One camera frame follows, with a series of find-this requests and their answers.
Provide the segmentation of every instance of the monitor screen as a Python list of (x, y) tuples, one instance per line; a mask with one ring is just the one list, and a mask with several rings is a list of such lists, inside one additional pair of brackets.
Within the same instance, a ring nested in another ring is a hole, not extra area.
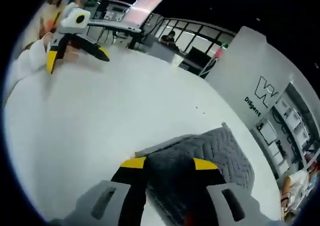
[(202, 68), (204, 68), (211, 59), (209, 55), (195, 47), (191, 48), (190, 52), (186, 55), (186, 58)]
[(137, 0), (126, 12), (122, 22), (140, 27), (163, 0)]

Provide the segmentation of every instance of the gray quilted cloth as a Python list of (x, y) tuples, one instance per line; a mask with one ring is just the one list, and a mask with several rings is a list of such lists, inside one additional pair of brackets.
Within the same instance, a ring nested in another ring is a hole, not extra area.
[(254, 170), (231, 130), (225, 123), (222, 126), (200, 135), (173, 138), (135, 153), (137, 157), (147, 156), (147, 194), (166, 225), (183, 226), (188, 208), (198, 198), (197, 182), (190, 175), (194, 170), (192, 158), (215, 163), (227, 183), (236, 183), (251, 194)]
[(227, 183), (236, 183), (250, 193), (253, 188), (254, 170), (239, 147), (228, 126), (213, 129), (200, 135), (186, 135), (137, 152), (136, 156), (149, 155), (155, 167), (163, 169), (181, 158), (198, 158), (213, 162)]

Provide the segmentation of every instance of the person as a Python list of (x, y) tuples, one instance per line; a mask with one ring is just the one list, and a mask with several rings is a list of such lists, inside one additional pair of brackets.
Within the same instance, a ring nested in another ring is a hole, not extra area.
[(176, 32), (171, 31), (168, 35), (163, 35), (160, 39), (160, 43), (169, 45), (169, 44), (175, 44), (175, 36)]
[[(30, 49), (24, 50), (19, 57), (14, 60), (8, 69), (8, 74), (4, 88), (4, 104), (9, 98), (16, 84), (26, 77), (37, 72), (47, 63), (47, 47), (53, 37), (53, 33), (46, 33), (41, 39), (35, 41)], [(71, 46), (69, 42), (66, 47), (63, 61), (73, 62), (79, 56), (79, 49)]]
[[(81, 6), (81, 0), (74, 0), (74, 2)], [(46, 0), (23, 34), (22, 50), (30, 49), (35, 41), (56, 29), (68, 3), (69, 0)]]
[(225, 47), (225, 43), (223, 42), (222, 45), (218, 48), (218, 50), (216, 51), (215, 55), (213, 56), (213, 59), (215, 61), (218, 61), (223, 53), (222, 49)]
[(285, 178), (281, 192), (281, 207), (284, 208), (284, 211), (290, 211), (290, 208), (293, 208), (301, 201), (307, 191), (309, 182), (319, 172), (320, 163), (317, 163), (310, 172), (301, 169)]

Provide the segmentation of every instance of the white shelf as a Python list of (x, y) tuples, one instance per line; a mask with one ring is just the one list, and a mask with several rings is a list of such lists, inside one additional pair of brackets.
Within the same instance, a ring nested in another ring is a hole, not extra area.
[(297, 137), (296, 137), (296, 134), (295, 134), (294, 130), (293, 130), (289, 125), (287, 125), (287, 121), (286, 121), (286, 118), (284, 117), (284, 115), (282, 115), (282, 114), (278, 111), (278, 109), (277, 109), (276, 107), (273, 107), (273, 109), (278, 112), (278, 114), (280, 115), (280, 117), (282, 118), (282, 120), (285, 122), (287, 128), (289, 129), (289, 131), (290, 131), (290, 133), (291, 133), (291, 135), (292, 135), (292, 138), (293, 138), (293, 140), (294, 140), (294, 142), (295, 142), (295, 144), (296, 144), (296, 147), (297, 147), (298, 150), (299, 150), (299, 153), (300, 153), (300, 156), (301, 156), (301, 159), (302, 159), (302, 163), (303, 163), (303, 167), (306, 169), (306, 168), (307, 168), (307, 161), (306, 161), (306, 159), (305, 159), (304, 152), (302, 151), (302, 148), (301, 148), (300, 145), (299, 145), (299, 141), (298, 141), (298, 139), (297, 139)]
[(265, 155), (265, 156), (268, 157), (271, 162), (269, 162), (268, 159), (267, 159), (267, 161), (268, 161), (269, 165), (272, 164), (272, 165), (270, 165), (270, 167), (271, 167), (272, 169), (275, 169), (275, 172), (276, 172), (276, 174), (277, 174), (277, 176), (278, 176), (278, 179), (279, 179), (282, 174), (281, 174), (281, 172), (280, 172), (280, 170), (279, 170), (278, 165), (276, 164), (276, 162), (275, 162), (275, 160), (274, 160), (274, 156), (272, 155), (272, 153), (271, 153), (270, 150), (269, 150), (269, 145), (267, 144), (265, 138), (262, 136), (262, 134), (260, 133), (260, 131), (259, 131), (256, 127), (254, 127), (254, 128), (251, 130), (251, 134), (252, 134), (252, 136), (254, 137), (254, 139), (255, 139), (256, 141), (258, 140), (258, 141), (260, 142), (260, 143), (259, 143), (259, 142), (257, 141), (257, 143), (258, 143), (258, 145), (260, 146), (262, 152), (263, 152), (264, 154), (267, 153), (267, 155)]
[(295, 87), (295, 85), (293, 83), (289, 84), (290, 86), (292, 86), (291, 89), (295, 90), (296, 93), (301, 97), (302, 102), (305, 104), (305, 106), (308, 108), (311, 117), (313, 119), (313, 123), (315, 124), (316, 127), (316, 131), (317, 131), (317, 137), (319, 137), (320, 135), (320, 127), (317, 121), (317, 117), (315, 116), (315, 112), (312, 110), (312, 107), (310, 107), (309, 102), (305, 99), (305, 97), (300, 93), (300, 90), (298, 88)]

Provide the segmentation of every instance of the desk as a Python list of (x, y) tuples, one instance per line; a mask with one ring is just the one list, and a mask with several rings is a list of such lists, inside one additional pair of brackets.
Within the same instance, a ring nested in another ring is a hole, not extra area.
[[(26, 195), (45, 219), (63, 218), (135, 152), (225, 122), (252, 164), (252, 196), (281, 218), (277, 183), (258, 144), (202, 78), (158, 58), (111, 46), (106, 63), (83, 55), (52, 75), (20, 81), (5, 106), (8, 153)], [(163, 226), (147, 202), (142, 226)]]
[(158, 59), (167, 61), (168, 63), (171, 63), (175, 56), (180, 56), (183, 58), (183, 62), (186, 62), (188, 65), (190, 65), (193, 68), (196, 68), (197, 70), (203, 70), (204, 67), (199, 66), (195, 62), (189, 60), (186, 58), (186, 54), (180, 52), (180, 51), (174, 51), (170, 47), (166, 46), (163, 43), (160, 43), (158, 41), (155, 41), (151, 47), (151, 49), (148, 52), (149, 55), (154, 56)]

